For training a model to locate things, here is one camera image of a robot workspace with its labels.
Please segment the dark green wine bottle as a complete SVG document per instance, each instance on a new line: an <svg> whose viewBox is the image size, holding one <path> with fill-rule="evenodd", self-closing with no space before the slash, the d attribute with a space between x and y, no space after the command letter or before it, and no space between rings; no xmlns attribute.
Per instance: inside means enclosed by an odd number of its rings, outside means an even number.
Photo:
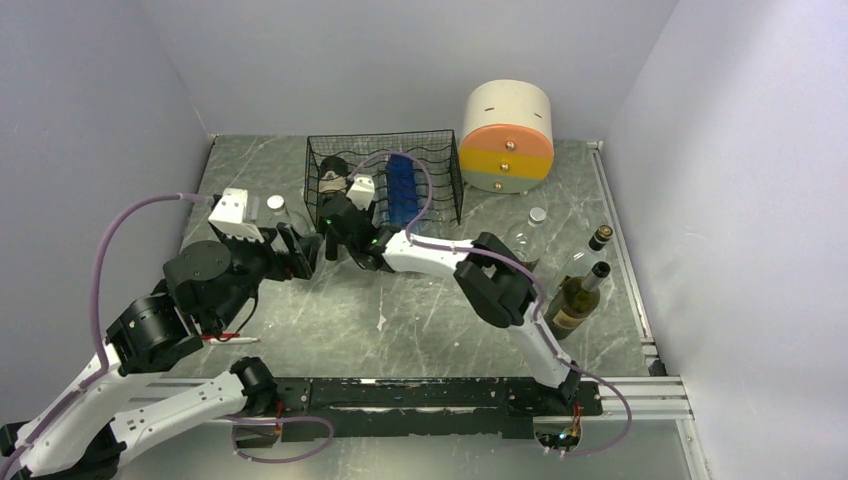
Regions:
<svg viewBox="0 0 848 480"><path fill-rule="evenodd" d="M344 159L338 156L324 158L319 165L319 199L324 201L339 194L344 195L348 188L348 176L349 165Z"/></svg>

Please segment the round clear bottle silver cap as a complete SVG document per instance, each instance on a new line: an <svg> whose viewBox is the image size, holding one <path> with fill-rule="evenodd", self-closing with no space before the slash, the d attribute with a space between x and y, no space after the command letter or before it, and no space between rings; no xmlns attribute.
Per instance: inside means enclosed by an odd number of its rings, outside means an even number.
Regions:
<svg viewBox="0 0 848 480"><path fill-rule="evenodd" d="M538 265L544 251L547 212L542 207L529 210L525 220L516 222L506 232L503 243L529 271Z"/></svg>

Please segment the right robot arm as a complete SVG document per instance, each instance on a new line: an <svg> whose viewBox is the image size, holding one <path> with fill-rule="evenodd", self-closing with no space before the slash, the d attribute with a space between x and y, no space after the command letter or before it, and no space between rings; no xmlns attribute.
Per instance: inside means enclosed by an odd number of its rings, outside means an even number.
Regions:
<svg viewBox="0 0 848 480"><path fill-rule="evenodd" d="M508 334L541 386L542 406L562 414L576 403L581 373L540 316L541 286L496 236L484 232L474 240L451 241L377 227L342 194L319 207L319 224L364 270L454 281L481 320Z"/></svg>

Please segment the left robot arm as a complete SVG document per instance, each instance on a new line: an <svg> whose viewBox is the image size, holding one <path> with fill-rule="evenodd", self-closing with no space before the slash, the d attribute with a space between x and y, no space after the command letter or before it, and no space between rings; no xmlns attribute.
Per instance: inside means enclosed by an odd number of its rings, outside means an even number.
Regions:
<svg viewBox="0 0 848 480"><path fill-rule="evenodd" d="M322 237L286 223L257 239L219 235L164 265L153 292L107 328L101 353L44 413L1 430L10 479L110 479L152 447L219 417L280 417L268 366L244 357L214 379L132 409L129 402L179 361L220 338L265 280L309 279Z"/></svg>

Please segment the green wine bottle label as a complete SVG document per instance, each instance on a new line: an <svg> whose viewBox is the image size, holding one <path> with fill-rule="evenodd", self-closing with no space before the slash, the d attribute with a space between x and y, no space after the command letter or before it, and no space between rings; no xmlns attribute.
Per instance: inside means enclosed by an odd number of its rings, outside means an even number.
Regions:
<svg viewBox="0 0 848 480"><path fill-rule="evenodd" d="M606 261L596 262L583 276L564 280L544 314L544 321L556 340L570 336L598 307L600 286L611 273Z"/></svg>

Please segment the blue square bottle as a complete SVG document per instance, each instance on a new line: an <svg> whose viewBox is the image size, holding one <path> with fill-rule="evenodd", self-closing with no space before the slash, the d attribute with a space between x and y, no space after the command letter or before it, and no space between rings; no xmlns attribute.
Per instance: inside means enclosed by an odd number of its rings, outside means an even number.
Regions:
<svg viewBox="0 0 848 480"><path fill-rule="evenodd" d="M390 155L385 172L389 222L405 228L421 211L414 162Z"/></svg>

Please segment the clear bottle gold top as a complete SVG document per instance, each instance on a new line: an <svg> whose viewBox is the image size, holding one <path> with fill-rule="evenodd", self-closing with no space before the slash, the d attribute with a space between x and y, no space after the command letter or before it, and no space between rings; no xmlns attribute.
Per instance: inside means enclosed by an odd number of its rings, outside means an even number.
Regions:
<svg viewBox="0 0 848 480"><path fill-rule="evenodd" d="M613 238L614 230L609 225L599 226L591 237L578 241L568 252L557 278L565 281L585 275L599 261L607 259L606 246Z"/></svg>

